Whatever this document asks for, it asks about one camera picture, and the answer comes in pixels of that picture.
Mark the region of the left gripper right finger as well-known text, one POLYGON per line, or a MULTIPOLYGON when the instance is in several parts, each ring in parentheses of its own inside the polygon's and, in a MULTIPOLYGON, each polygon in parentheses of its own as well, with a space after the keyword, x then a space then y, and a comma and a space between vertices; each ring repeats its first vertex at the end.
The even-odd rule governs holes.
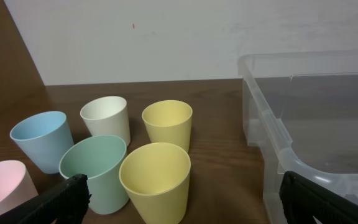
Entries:
POLYGON ((358 205, 296 172, 285 172, 279 196, 288 224, 358 224, 358 205))

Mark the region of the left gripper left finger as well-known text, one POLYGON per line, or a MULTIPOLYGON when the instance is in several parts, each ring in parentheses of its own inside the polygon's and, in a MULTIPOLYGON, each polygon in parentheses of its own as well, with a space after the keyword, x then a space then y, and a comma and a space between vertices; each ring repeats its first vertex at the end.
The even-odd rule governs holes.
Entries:
POLYGON ((0 224, 81 224, 91 198, 87 180, 84 174, 70 177, 0 215, 0 224))

